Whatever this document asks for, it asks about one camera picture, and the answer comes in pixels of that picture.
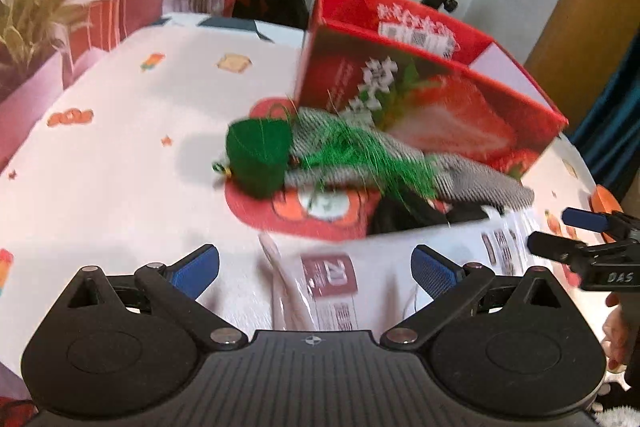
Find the barcode label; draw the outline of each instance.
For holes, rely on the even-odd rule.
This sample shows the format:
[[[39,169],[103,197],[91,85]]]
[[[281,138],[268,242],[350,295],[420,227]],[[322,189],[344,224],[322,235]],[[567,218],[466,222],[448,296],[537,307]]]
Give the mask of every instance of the barcode label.
[[[451,36],[417,30],[401,24],[381,22],[378,25],[378,34],[424,49],[438,57],[451,58],[456,51],[456,41]]]

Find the white tablecloth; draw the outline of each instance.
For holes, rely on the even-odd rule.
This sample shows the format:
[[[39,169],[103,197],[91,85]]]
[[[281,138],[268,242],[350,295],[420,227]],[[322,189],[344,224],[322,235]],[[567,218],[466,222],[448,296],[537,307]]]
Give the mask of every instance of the white tablecloth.
[[[300,42],[300,34],[276,30]],[[157,53],[166,58],[143,71],[141,63]],[[251,65],[241,74],[220,70],[228,53]],[[0,361],[19,374],[24,346],[79,267],[132,273],[151,261],[171,264],[203,243],[219,249],[221,272],[199,301],[250,337],[271,326],[257,232],[231,213],[210,165],[223,155],[232,120],[257,100],[292,94],[297,60],[295,47],[254,34],[146,28],[64,92],[47,116],[91,109],[92,123],[48,127],[46,116],[0,178],[0,248],[15,255],[0,297]],[[588,171],[567,182],[566,168],[559,170],[560,155],[572,151],[557,140],[527,175],[540,212],[555,205],[559,213],[593,188]],[[579,155],[573,163],[582,168]],[[273,237],[284,255],[318,243]],[[604,309],[602,296],[592,300]],[[599,328],[602,313],[590,316]]]

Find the red box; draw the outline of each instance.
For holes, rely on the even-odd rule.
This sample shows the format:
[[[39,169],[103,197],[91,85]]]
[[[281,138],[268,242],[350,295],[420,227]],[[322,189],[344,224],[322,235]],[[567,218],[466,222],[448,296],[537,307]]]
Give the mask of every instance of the red box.
[[[514,175],[567,124],[491,37],[410,0],[316,0],[295,99]]]

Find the gray knit sock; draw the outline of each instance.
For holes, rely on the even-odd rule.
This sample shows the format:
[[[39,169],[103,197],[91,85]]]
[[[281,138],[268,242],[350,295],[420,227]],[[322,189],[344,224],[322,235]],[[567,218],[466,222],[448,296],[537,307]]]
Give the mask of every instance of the gray knit sock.
[[[322,143],[318,142],[318,136],[322,135],[322,128],[336,118],[322,110],[299,109],[298,119],[293,126],[292,155],[302,158],[319,151]],[[388,134],[377,130],[369,132],[380,140],[392,157],[430,163],[434,169],[433,182],[439,200],[474,201],[514,209],[525,208],[533,203],[533,190],[485,165],[454,154],[425,156]],[[376,180],[364,167],[293,169],[285,174],[286,187],[313,186],[320,182],[334,187],[383,188],[378,187]]]

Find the blue curtain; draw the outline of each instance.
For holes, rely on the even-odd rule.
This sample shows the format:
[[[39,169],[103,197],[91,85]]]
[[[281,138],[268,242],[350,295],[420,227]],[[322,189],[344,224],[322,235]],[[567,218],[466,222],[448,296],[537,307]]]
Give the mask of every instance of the blue curtain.
[[[640,167],[640,32],[570,140],[596,183],[622,201]]]

